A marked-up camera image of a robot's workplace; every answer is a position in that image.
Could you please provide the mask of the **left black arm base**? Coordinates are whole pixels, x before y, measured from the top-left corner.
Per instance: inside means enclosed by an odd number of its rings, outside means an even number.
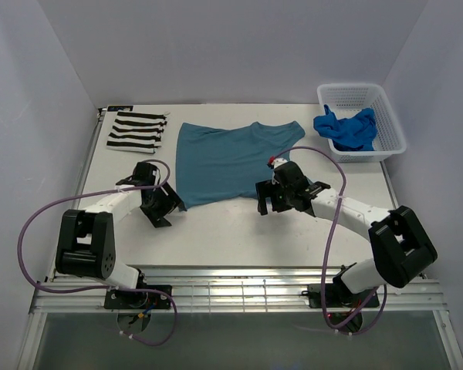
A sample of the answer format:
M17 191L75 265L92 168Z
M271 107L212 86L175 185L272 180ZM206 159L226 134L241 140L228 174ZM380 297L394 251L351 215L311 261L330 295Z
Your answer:
M108 291L105 295L103 307L109 310L130 310L147 308L169 309L171 303L168 298L162 294L172 295L173 287L171 285L147 285L144 289L158 290L159 293L132 293L126 291Z

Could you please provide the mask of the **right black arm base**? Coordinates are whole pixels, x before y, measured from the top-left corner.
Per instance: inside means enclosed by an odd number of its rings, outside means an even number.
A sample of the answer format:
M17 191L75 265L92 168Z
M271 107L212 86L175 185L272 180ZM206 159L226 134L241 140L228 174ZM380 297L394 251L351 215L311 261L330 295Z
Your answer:
M370 293L371 290L365 290L358 294L343 293L334 284L325 284L325 301L327 308L356 308L369 297L367 308L378 308L380 306L379 298L376 293ZM321 308L321 284L308 284L306 290L301 295L308 299L311 308Z

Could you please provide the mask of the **light blue tank top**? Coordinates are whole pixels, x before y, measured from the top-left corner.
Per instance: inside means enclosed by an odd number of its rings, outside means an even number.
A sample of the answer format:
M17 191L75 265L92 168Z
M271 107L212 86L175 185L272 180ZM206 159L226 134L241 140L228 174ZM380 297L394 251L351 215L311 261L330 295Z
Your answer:
M177 138L175 180L187 208L255 198L255 184L272 177L271 156L305 136L296 122L268 126L253 122L237 129L183 123Z

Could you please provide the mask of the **black white striped tank top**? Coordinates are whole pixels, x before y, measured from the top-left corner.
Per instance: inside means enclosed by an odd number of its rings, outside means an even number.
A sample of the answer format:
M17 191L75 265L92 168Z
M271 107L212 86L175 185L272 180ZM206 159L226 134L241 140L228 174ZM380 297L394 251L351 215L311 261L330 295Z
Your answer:
M162 147L167 114L119 111L106 140L109 150L155 154Z

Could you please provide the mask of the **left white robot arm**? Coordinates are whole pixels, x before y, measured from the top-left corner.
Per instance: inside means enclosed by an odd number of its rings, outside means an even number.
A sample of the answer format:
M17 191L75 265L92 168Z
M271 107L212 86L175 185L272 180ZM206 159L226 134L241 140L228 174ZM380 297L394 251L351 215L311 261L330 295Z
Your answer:
M115 226L131 212L140 210L153 227L169 227L166 216L186 209L167 183L158 188L119 183L114 193L96 203L63 214L56 270L122 288L122 299L130 307L139 308L147 302L148 290L140 284L140 272L117 259Z

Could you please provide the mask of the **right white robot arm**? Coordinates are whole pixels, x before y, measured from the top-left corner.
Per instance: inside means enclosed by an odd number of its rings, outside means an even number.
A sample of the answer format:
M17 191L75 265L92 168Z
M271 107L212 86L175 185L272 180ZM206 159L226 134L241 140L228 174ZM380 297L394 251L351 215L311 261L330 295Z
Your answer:
M330 185L315 182L298 187L273 180L255 185L258 212L268 213L266 201L278 213L297 210L351 230L370 243L372 258L351 264L326 286L326 302L351 306L361 294L389 284L403 288L438 258L438 252L416 213L409 207L394 210L342 198Z

